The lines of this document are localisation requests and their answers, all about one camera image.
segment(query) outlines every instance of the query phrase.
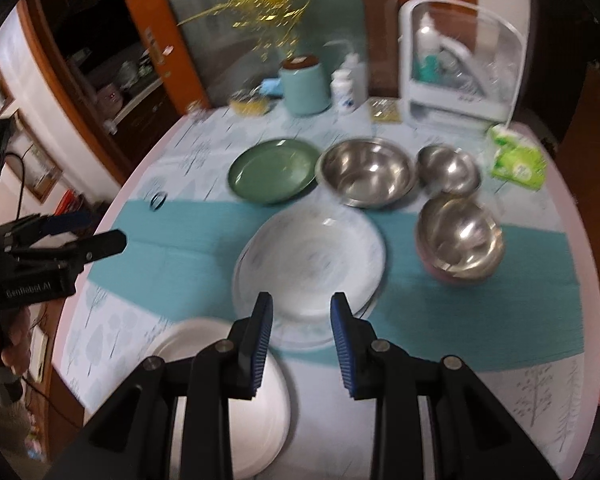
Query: clear plastic cover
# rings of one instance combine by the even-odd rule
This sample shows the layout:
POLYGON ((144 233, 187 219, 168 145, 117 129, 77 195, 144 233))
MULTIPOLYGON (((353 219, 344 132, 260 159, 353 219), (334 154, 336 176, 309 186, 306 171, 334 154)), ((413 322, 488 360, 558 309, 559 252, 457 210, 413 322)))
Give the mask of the clear plastic cover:
POLYGON ((480 10, 423 2, 413 8, 411 24, 412 79, 512 103, 524 52, 520 38, 507 23, 480 10), (436 41, 430 37, 436 34, 437 53, 436 41))

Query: teal canister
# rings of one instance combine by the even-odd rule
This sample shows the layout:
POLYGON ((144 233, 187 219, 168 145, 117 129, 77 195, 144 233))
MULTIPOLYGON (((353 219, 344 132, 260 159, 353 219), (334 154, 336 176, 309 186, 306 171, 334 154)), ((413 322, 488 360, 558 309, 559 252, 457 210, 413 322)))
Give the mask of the teal canister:
POLYGON ((295 116, 319 114, 331 105, 329 85, 315 56, 285 59, 280 67, 285 107, 295 116))

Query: small package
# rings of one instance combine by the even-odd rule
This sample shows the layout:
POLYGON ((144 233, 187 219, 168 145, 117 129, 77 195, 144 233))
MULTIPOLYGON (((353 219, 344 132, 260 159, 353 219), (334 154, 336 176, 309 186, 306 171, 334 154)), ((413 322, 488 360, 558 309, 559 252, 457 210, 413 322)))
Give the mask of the small package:
POLYGON ((385 97, 369 98, 371 121, 374 123, 401 123, 398 99, 385 97))
POLYGON ((503 124, 492 126, 487 134, 495 147, 491 175, 529 189, 540 189, 544 184, 546 168, 540 148, 503 124))
POLYGON ((259 88, 234 92, 229 98, 229 106, 237 115, 243 117, 261 116, 270 109, 269 98, 261 95, 259 88))

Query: white bottle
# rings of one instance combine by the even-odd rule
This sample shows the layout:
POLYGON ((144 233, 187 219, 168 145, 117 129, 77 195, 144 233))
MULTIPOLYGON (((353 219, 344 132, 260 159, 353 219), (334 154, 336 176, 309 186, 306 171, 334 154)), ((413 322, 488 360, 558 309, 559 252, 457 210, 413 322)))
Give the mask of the white bottle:
POLYGON ((351 70, 339 69, 331 75, 331 98, 339 115, 350 114, 356 109, 353 101, 353 81, 351 70))
POLYGON ((366 94, 366 63, 361 62, 360 56, 355 52, 349 52, 344 57, 344 63, 340 68, 351 72, 353 103, 356 108, 361 107, 368 97, 366 94))
POLYGON ((417 79, 425 83, 438 83, 440 79, 438 67, 440 34, 428 12, 424 13, 420 20, 420 28, 416 32, 416 52, 418 56, 417 79))
POLYGON ((362 106, 368 98, 368 78, 366 76, 366 63, 360 61, 360 56, 355 52, 353 43, 349 40, 331 40, 324 46, 342 44, 347 49, 344 62, 340 65, 343 70, 350 70, 350 79, 353 82, 353 102, 356 108, 362 106))

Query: black cable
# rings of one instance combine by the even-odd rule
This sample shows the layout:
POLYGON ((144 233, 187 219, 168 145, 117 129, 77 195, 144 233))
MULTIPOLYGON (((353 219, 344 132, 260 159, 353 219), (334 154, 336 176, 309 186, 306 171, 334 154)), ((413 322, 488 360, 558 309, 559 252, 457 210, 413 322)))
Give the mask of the black cable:
POLYGON ((45 317, 46 317, 46 306, 47 305, 48 305, 48 303, 45 303, 45 309, 42 311, 42 314, 38 314, 38 317, 33 322, 33 325, 31 325, 29 327, 29 331, 33 330, 35 327, 37 327, 42 322, 43 319, 45 319, 45 317))
POLYGON ((18 199, 18 213, 16 214, 16 220, 17 220, 20 218, 20 210, 22 209, 22 195, 24 193, 24 175, 25 175, 24 159, 22 156, 18 155, 17 153, 7 152, 4 154, 5 157, 10 156, 10 155, 17 158, 20 161, 20 165, 22 166, 22 180, 20 181, 20 198, 18 199))
POLYGON ((68 416, 66 416, 63 412, 61 412, 60 410, 58 410, 55 406, 54 403, 51 402, 51 399, 49 399, 44 393, 42 393, 39 389, 37 389, 33 384, 31 384, 26 377, 22 378, 23 381, 25 381, 28 385, 29 388, 31 388, 34 392, 36 392, 39 396, 42 396, 46 402, 48 403, 49 406, 51 406, 54 411, 60 415, 62 418, 64 418, 65 421, 67 421, 69 424, 71 424, 76 430, 81 430, 82 427, 78 426, 74 421, 72 421, 68 416))

